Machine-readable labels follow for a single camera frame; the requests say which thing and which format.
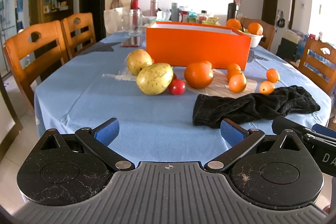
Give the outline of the blue tablecloth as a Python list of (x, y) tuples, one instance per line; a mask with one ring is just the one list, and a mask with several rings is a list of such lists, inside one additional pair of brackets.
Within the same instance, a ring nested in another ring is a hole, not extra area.
[(102, 39), (87, 53), (76, 56), (35, 89), (34, 104), (39, 135), (49, 128), (73, 133), (95, 128), (115, 117), (118, 137), (110, 148), (129, 161), (200, 161), (206, 163), (230, 148), (218, 129), (194, 126), (197, 95), (164, 92), (147, 96), (127, 72), (131, 52), (118, 32)]

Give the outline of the large orange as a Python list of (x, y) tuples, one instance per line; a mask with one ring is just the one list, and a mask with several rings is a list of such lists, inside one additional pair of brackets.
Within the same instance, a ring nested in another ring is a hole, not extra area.
[(201, 89), (212, 83), (214, 74), (212, 68), (207, 63), (196, 62), (187, 65), (184, 77), (190, 87)]

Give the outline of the far left wooden chair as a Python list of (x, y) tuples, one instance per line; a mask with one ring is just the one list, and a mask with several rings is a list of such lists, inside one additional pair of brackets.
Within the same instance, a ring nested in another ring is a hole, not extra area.
[(90, 12), (76, 13), (62, 19), (61, 27), (70, 59), (96, 43), (93, 16)]

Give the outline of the paper shopping bag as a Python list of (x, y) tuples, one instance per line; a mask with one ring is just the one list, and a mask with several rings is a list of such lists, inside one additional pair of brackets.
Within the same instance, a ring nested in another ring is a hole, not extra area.
[(122, 16), (130, 10), (131, 0), (105, 0), (104, 26), (106, 36), (122, 29)]

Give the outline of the white pill bottle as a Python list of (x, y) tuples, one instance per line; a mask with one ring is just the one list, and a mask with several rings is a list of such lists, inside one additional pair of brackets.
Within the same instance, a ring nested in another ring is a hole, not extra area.
[(197, 15), (197, 22), (199, 24), (203, 24), (204, 22), (207, 21), (208, 15), (206, 10), (202, 10), (200, 14)]

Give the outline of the glass mug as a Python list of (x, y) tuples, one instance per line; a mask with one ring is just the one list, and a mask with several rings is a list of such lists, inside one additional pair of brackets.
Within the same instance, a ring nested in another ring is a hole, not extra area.
[(121, 27), (130, 36), (139, 36), (142, 34), (142, 12), (140, 9), (131, 9), (128, 14), (121, 18)]

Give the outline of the small orange kumquat front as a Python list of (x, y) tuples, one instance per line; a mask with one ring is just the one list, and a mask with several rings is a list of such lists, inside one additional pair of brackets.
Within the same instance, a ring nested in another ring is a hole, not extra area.
[(246, 88), (247, 80), (243, 73), (237, 73), (231, 76), (228, 84), (230, 91), (234, 93), (241, 93)]

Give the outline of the orange in bowl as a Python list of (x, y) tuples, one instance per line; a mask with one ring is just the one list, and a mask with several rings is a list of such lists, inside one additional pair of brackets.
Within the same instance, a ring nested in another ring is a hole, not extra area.
[(253, 23), (250, 23), (248, 25), (248, 32), (250, 34), (262, 35), (263, 31), (264, 31), (264, 29), (263, 29), (262, 25), (258, 22), (253, 22)]
[(234, 19), (234, 18), (231, 18), (231, 19), (227, 20), (226, 27), (232, 28), (234, 30), (241, 30), (242, 29), (242, 25), (241, 25), (240, 21), (237, 20), (237, 19)]

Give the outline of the small orange near cloth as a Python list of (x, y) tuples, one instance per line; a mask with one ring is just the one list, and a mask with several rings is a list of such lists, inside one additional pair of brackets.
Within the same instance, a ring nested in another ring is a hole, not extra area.
[(275, 88), (276, 87), (274, 83), (266, 80), (260, 84), (259, 92), (261, 94), (268, 95), (268, 94), (271, 94), (275, 90)]

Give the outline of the orange cardboard box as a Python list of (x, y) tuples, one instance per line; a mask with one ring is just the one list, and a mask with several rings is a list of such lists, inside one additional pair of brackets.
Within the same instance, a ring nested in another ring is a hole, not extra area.
[(196, 23), (158, 22), (146, 29), (146, 51), (157, 63), (185, 67), (209, 61), (215, 69), (245, 69), (251, 38), (232, 28)]

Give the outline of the pink thermos bottle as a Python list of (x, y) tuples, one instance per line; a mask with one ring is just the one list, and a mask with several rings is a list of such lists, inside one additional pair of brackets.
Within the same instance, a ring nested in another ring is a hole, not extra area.
[(150, 16), (157, 16), (158, 2), (157, 0), (150, 0)]

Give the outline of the yellow pear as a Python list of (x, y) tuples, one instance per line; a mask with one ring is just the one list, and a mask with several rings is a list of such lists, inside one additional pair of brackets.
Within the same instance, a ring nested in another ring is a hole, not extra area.
[(147, 51), (137, 49), (132, 51), (126, 60), (126, 66), (131, 74), (137, 76), (142, 69), (153, 64), (151, 56)]
[(163, 93), (173, 79), (173, 67), (167, 63), (157, 63), (139, 72), (136, 84), (146, 95)]

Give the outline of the red lidded jar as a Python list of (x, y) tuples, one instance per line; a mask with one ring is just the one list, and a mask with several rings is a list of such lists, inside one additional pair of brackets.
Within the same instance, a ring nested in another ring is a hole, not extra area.
[(188, 11), (179, 11), (179, 22), (187, 23), (189, 21), (189, 12)]

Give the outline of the yellow green box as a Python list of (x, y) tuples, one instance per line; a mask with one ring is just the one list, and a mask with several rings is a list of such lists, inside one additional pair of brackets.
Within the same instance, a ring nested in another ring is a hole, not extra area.
[(206, 20), (206, 24), (219, 26), (219, 18), (218, 17), (208, 17)]

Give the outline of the grey bottle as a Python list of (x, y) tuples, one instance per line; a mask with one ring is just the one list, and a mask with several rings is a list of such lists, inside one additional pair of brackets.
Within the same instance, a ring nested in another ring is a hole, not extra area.
[(179, 7), (178, 4), (175, 2), (171, 4), (171, 21), (172, 22), (179, 21)]

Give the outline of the right wooden chair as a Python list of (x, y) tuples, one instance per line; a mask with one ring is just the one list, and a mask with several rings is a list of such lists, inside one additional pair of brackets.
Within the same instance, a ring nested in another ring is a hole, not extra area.
[(327, 61), (335, 65), (335, 48), (330, 44), (308, 38), (298, 66), (298, 70), (302, 74), (306, 75), (329, 95), (335, 85), (335, 68), (327, 66), (316, 57), (310, 55), (310, 52), (327, 59)]

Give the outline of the small orange behind front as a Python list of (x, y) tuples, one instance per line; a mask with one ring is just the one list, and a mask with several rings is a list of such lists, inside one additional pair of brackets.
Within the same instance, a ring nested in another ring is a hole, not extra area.
[(230, 78), (235, 75), (235, 74), (238, 74), (238, 73), (241, 73), (242, 70), (240, 68), (240, 66), (238, 64), (230, 64), (228, 65), (228, 68), (227, 68), (227, 80), (229, 81)]

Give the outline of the white fruit bowl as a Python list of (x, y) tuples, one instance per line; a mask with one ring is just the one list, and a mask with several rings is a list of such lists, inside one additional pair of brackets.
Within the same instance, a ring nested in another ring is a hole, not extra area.
[(243, 32), (243, 34), (251, 38), (251, 48), (256, 48), (259, 45), (261, 39), (264, 37), (263, 35), (254, 35), (250, 34), (249, 32)]

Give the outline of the black cloth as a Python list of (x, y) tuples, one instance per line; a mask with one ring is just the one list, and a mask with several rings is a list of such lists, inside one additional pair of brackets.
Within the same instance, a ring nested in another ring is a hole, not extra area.
[(239, 98), (199, 94), (193, 109), (193, 125), (219, 128), (224, 119), (236, 124), (273, 120), (292, 113), (311, 114), (321, 110), (303, 87), (276, 88), (271, 94), (250, 93)]

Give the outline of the smartphone on table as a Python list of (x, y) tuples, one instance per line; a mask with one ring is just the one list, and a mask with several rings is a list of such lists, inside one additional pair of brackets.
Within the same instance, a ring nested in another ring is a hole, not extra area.
[(131, 36), (121, 43), (122, 47), (140, 47), (145, 41), (145, 36)]

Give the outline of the black thermos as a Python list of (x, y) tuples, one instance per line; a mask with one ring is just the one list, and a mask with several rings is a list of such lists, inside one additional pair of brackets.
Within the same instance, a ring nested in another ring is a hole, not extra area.
[(227, 11), (227, 20), (229, 19), (236, 19), (239, 10), (239, 5), (235, 2), (228, 4), (228, 11)]

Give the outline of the left orange in bowl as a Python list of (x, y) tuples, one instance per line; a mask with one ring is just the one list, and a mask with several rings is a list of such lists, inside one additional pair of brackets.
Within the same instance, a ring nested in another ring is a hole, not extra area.
[(226, 27), (232, 28), (234, 30), (241, 30), (242, 29), (242, 25), (241, 25), (240, 21), (237, 20), (237, 19), (234, 19), (234, 18), (231, 18), (231, 19), (227, 20)]

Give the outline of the tissue pack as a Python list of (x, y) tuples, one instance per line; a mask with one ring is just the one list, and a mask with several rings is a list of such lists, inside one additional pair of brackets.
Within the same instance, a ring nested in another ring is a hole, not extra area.
[(157, 11), (156, 21), (170, 21), (171, 12), (169, 10)]

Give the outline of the small orange far right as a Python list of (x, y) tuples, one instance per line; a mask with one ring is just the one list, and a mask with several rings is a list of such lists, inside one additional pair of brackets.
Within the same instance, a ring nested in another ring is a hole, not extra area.
[(280, 81), (280, 74), (274, 68), (268, 69), (266, 72), (266, 78), (272, 83), (277, 83)]

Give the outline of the right orange in bowl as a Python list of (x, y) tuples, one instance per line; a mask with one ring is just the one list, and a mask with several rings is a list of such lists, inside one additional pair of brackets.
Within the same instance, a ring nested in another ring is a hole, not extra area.
[(253, 23), (250, 23), (248, 25), (248, 32), (250, 34), (262, 35), (263, 31), (264, 31), (264, 29), (263, 29), (262, 25), (258, 22), (253, 22)]

